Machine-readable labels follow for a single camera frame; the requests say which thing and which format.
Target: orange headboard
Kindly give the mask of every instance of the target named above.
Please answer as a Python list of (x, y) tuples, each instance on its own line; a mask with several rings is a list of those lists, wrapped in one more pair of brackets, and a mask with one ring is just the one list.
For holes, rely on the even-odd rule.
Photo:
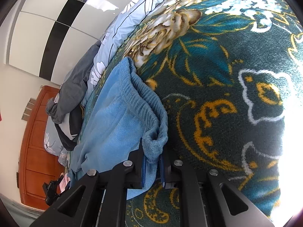
[(44, 182), (56, 180), (64, 167), (58, 157), (44, 149), (44, 133), (47, 122), (45, 112), (47, 100), (55, 97), (59, 89), (44, 86), (39, 93), (23, 135), (19, 161), (19, 190), (21, 202), (25, 205), (46, 210)]

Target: silver screw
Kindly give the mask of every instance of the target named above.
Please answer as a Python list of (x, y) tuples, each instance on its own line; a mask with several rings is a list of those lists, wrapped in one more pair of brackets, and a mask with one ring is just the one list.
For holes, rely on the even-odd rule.
[(183, 165), (183, 161), (177, 159), (177, 160), (174, 161), (174, 165), (175, 165), (175, 166), (181, 166), (181, 165)]
[(123, 162), (124, 166), (131, 166), (132, 165), (132, 161), (131, 160), (126, 160)]
[(219, 172), (216, 169), (210, 169), (209, 170), (210, 175), (212, 176), (217, 176), (219, 174)]
[(96, 174), (97, 174), (97, 171), (95, 169), (89, 169), (87, 171), (87, 175), (89, 175), (90, 177), (94, 177), (94, 176), (96, 176)]

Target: triangular cutout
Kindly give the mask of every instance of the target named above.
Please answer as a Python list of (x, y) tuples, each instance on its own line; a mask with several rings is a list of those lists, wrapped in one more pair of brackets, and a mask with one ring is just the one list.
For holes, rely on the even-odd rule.
[(82, 195), (85, 191), (85, 186), (82, 185), (76, 189), (59, 207), (58, 212), (67, 216), (74, 217), (80, 204)]
[(225, 183), (221, 184), (221, 190), (231, 215), (236, 216), (248, 210), (248, 206)]

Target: green blanket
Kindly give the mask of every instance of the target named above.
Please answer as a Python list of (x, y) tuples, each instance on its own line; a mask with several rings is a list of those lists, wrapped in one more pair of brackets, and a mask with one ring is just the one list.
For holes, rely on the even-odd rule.
[[(217, 168), (270, 217), (285, 178), (279, 158), (301, 144), (302, 42), (284, 0), (165, 0), (118, 50), (89, 105), (131, 57), (168, 112), (167, 145), (195, 168)], [(178, 226), (178, 202), (156, 180), (128, 201), (126, 226)]]

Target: blue fleece fabric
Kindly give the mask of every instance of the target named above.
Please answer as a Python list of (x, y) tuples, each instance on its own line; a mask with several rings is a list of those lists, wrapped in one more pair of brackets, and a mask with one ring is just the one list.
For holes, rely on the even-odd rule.
[(111, 72), (75, 147), (71, 184), (89, 169), (111, 170), (138, 149), (142, 137), (147, 157), (143, 189), (129, 189), (127, 199), (147, 191), (156, 178), (158, 157), (168, 136), (168, 118), (160, 98), (136, 74), (131, 58), (124, 58)]

